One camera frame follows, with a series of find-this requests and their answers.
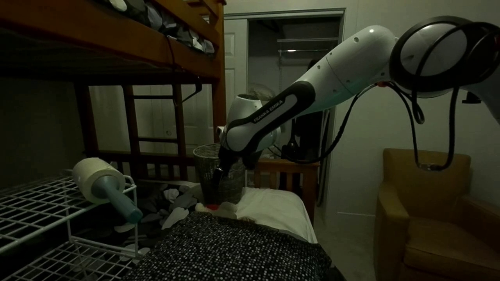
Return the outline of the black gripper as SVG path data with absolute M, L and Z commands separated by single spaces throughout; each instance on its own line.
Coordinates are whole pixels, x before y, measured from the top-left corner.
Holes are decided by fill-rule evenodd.
M 242 198 L 243 186 L 245 167 L 240 158 L 231 151 L 220 150 L 211 179 L 212 200 L 215 203 L 237 203 Z

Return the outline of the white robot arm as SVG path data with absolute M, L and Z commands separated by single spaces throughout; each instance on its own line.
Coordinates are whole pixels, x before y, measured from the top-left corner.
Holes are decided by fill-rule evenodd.
M 254 167 L 284 122 L 336 106 L 375 84 L 404 89 L 411 100 L 465 89 L 500 120 L 498 34 L 493 23 L 454 15 L 418 22 L 400 36 L 381 25 L 359 30 L 264 106 L 226 123 L 209 187 L 220 189 L 236 161 Z

